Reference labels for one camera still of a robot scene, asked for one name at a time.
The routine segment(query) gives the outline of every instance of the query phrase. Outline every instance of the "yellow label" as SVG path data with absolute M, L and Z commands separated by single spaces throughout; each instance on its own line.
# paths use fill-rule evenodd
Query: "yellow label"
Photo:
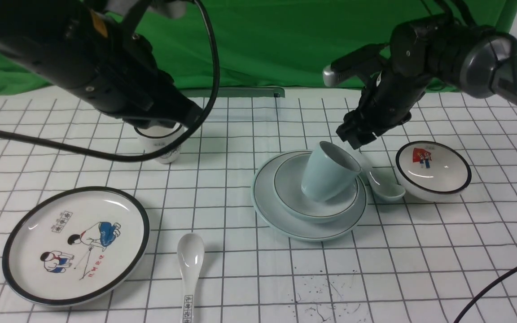
M 107 26 L 105 25 L 105 21 L 101 19 L 93 10 L 89 10 L 91 12 L 91 18 L 93 20 L 93 27 L 95 30 L 100 33 L 103 37 L 109 37 L 109 33 L 107 32 Z

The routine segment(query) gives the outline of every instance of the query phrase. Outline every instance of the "light blue cup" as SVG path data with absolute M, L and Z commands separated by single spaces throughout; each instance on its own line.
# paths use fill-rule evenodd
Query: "light blue cup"
M 351 186 L 361 167 L 351 154 L 328 141 L 321 141 L 304 169 L 300 188 L 316 202 L 324 202 Z

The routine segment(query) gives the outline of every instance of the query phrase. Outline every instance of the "black rim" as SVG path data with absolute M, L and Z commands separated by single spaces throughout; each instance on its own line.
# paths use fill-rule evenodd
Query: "black rim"
M 296 156 L 290 157 L 289 159 L 285 160 L 285 161 L 284 161 L 280 166 L 282 166 L 283 164 L 285 164 L 286 162 L 288 162 L 288 161 L 289 161 L 289 160 L 291 160 L 291 159 L 295 159 L 295 158 L 297 158 L 297 157 L 304 156 L 304 155 L 308 155 L 308 154 L 307 154 L 307 153 L 304 153 L 304 154 L 301 154 L 301 155 L 296 155 Z M 279 173 L 280 166 L 279 166 L 279 168 L 277 168 L 277 170 L 276 170 L 276 172 L 275 172 L 275 178 L 276 178 L 276 174 L 278 174 L 278 173 Z M 330 215 L 325 215 L 325 216 L 323 216 L 323 217 L 317 217 L 316 215 L 304 214 L 304 213 L 302 213 L 301 211 L 297 211 L 297 210 L 295 210 L 292 206 L 290 206 L 290 205 L 286 204 L 286 203 L 285 203 L 285 201 L 283 201 L 283 203 L 285 203 L 285 205 L 286 205 L 287 207 L 289 207 L 291 210 L 295 211 L 296 213 L 300 213 L 300 214 L 304 215 L 305 217 L 311 217 L 311 218 L 328 218 L 328 217 L 334 217 L 334 216 L 336 216 L 336 215 L 338 215 L 338 214 L 341 214 L 341 213 L 342 213 L 342 212 L 344 212 L 345 210 L 350 209 L 350 208 L 352 207 L 352 205 L 356 202 L 356 198 L 357 198 L 357 196 L 358 196 L 358 194 L 359 194 L 359 182 L 356 180 L 356 178 L 355 178 L 355 185 L 356 185 L 356 194 L 355 194 L 355 198 L 352 200 L 352 203 L 351 203 L 351 204 L 349 204 L 349 205 L 348 205 L 344 210 L 342 210 L 342 211 L 340 211 L 340 212 L 338 212 L 338 213 L 334 213 L 334 214 L 330 214 Z M 276 185 L 275 185 L 275 193 L 276 193 L 276 194 L 277 194 L 277 196 L 279 196 L 279 198 L 282 200 L 282 198 L 280 197 L 280 194 L 279 194 L 279 190 L 277 190 L 277 188 L 276 188 Z
M 168 135 L 161 135 L 160 137 L 152 137 L 152 135 L 145 135 L 144 133 L 141 133 L 141 131 L 139 131 L 139 129 L 137 129 L 136 127 L 134 127 L 133 129 L 135 129 L 135 132 L 138 135 L 140 135 L 141 137 L 145 137 L 145 138 L 149 138 L 149 139 L 162 139 L 162 138 L 166 138 L 166 137 L 171 137 L 171 135 L 174 135 L 175 133 L 177 133 L 177 131 L 181 130 L 182 128 L 183 128 L 183 125 L 179 125 L 179 127 L 177 127 L 177 129 L 175 129 L 175 131 L 171 132 Z
M 416 145 L 416 144 L 431 144 L 431 145 L 437 145 L 439 147 L 443 147 L 445 149 L 448 149 L 449 151 L 451 151 L 452 153 L 454 153 L 454 155 L 458 156 L 458 158 L 460 158 L 460 160 L 462 160 L 462 163 L 464 163 L 464 165 L 466 165 L 466 170 L 468 171 L 468 177 L 466 178 L 466 182 L 460 186 L 460 188 L 456 188 L 455 190 L 451 190 L 451 191 L 445 191 L 445 192 L 442 192 L 442 191 L 435 191 L 435 190 L 431 190 L 429 188 L 425 188 L 424 186 L 421 186 L 421 185 L 418 185 L 414 182 L 414 180 L 411 180 L 408 176 L 406 176 L 406 173 L 402 170 L 402 167 L 400 167 L 400 154 L 402 153 L 402 151 L 404 149 L 406 149 L 406 147 L 410 146 L 410 145 Z M 427 192 L 430 192 L 430 193 L 435 193 L 435 194 L 443 194 L 443 195 L 450 195 L 450 194 L 455 194 L 455 193 L 458 193 L 458 192 L 461 192 L 462 190 L 464 190 L 464 188 L 466 188 L 468 185 L 470 185 L 470 181 L 472 180 L 472 170 L 470 169 L 470 165 L 468 165 L 468 162 L 464 159 L 464 157 L 462 157 L 462 155 L 460 155 L 459 153 L 456 153 L 455 150 L 451 149 L 450 147 L 446 146 L 446 145 L 442 145 L 442 144 L 439 144 L 439 143 L 435 143 L 433 141 L 427 141 L 427 140 L 421 140 L 421 141 L 413 141 L 412 143 L 408 143 L 404 146 L 402 146 L 401 149 L 398 149 L 398 153 L 396 153 L 396 167 L 398 168 L 398 172 L 400 172 L 400 174 L 402 174 L 402 176 L 408 180 L 408 182 L 412 183 L 412 185 L 416 186 L 417 188 L 420 188 L 422 190 L 425 190 Z
M 119 194 L 119 195 L 123 196 L 124 198 L 127 198 L 127 200 L 131 201 L 131 203 L 133 205 L 135 205 L 135 207 L 137 207 L 137 210 L 139 211 L 139 213 L 141 214 L 141 217 L 143 219 L 144 230 L 143 230 L 143 240 L 141 242 L 141 247 L 139 247 L 139 251 L 137 252 L 137 255 L 135 256 L 135 259 L 133 259 L 133 261 L 131 262 L 131 264 L 129 264 L 127 269 L 125 269 L 122 274 L 120 274 L 117 278 L 115 278 L 115 280 L 113 280 L 106 286 L 103 286 L 99 290 L 96 290 L 95 292 L 91 292 L 90 294 L 87 294 L 84 296 L 79 296 L 79 297 L 69 298 L 69 299 L 47 299 L 47 298 L 41 298 L 41 297 L 35 296 L 35 295 L 23 290 L 23 288 L 21 288 L 21 286 L 19 286 L 19 284 L 17 284 L 17 282 L 13 278 L 13 275 L 11 273 L 11 269 L 9 266 L 9 253 L 11 251 L 11 246 L 17 236 L 17 233 L 19 233 L 19 231 L 21 230 L 21 227 L 23 227 L 23 225 L 27 222 L 27 220 L 29 218 L 31 218 L 35 213 L 37 213 L 37 211 L 41 210 L 43 207 L 47 206 L 48 204 L 50 204 L 60 198 L 63 198 L 65 196 L 69 196 L 71 194 L 76 194 L 76 193 L 80 193 L 80 192 L 88 192 L 88 191 L 112 192 L 115 194 Z M 43 304 L 43 305 L 49 305 L 49 306 L 67 306 L 67 305 L 75 305 L 77 303 L 88 301 L 90 299 L 93 299 L 93 298 L 100 296 L 100 295 L 104 294 L 105 292 L 111 290 L 112 288 L 117 286 L 117 284 L 121 283 L 121 281 L 123 281 L 123 279 L 126 278 L 131 273 L 133 268 L 135 268 L 135 266 L 137 266 L 137 263 L 139 262 L 139 260 L 143 256 L 143 254 L 145 253 L 147 243 L 149 241 L 149 230 L 150 230 L 149 217 L 145 211 L 145 208 L 139 203 L 139 201 L 135 197 L 133 197 L 121 190 L 117 190 L 116 188 L 105 188 L 103 186 L 88 186 L 86 188 L 76 188 L 74 190 L 68 190 L 68 191 L 62 192 L 60 194 L 57 194 L 56 196 L 52 196 L 51 198 L 48 198 L 47 200 L 43 201 L 41 204 L 37 205 L 33 210 L 29 211 L 29 213 L 27 213 L 27 215 L 25 215 L 21 219 L 21 221 L 19 221 L 19 223 L 17 223 L 15 228 L 13 228 L 11 235 L 9 235 L 8 241 L 5 243 L 4 254 L 3 254 L 3 259 L 2 259 L 2 267 L 3 267 L 5 280 L 8 282 L 9 287 L 11 289 L 13 289 L 17 294 L 19 294 L 20 296 L 22 296 L 23 298 L 25 298 L 31 302 L 35 302 L 35 303 L 39 303 L 39 304 Z

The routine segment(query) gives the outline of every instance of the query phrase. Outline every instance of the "plate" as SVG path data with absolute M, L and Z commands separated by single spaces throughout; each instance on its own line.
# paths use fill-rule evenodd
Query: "plate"
M 251 186 L 251 200 L 254 208 L 264 221 L 279 233 L 302 241 L 327 241 L 336 239 L 350 232 L 367 206 L 367 192 L 360 190 L 359 198 L 351 208 L 351 213 L 328 223 L 308 223 L 302 221 L 285 210 L 277 203 L 273 180 L 277 168 L 293 156 L 309 153 L 310 151 L 292 151 L 279 154 L 269 159 L 254 176 Z M 358 186 L 364 188 L 360 178 Z
M 290 157 L 277 168 L 274 179 L 275 195 L 287 211 L 305 221 L 332 221 L 352 207 L 357 197 L 357 182 L 328 201 L 310 200 L 300 188 L 309 157 L 310 153 Z
M 4 248 L 4 277 L 31 302 L 77 305 L 129 276 L 148 240 L 145 209 L 129 194 L 70 190 L 36 206 L 13 229 Z

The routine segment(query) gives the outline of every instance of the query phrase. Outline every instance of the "stacked plates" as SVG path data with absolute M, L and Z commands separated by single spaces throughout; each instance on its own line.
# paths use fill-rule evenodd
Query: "stacked plates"
M 252 201 L 257 213 L 279 233 L 302 241 L 326 241 L 349 233 L 367 206 L 360 178 L 338 196 L 314 202 L 300 189 L 311 151 L 282 153 L 255 174 Z

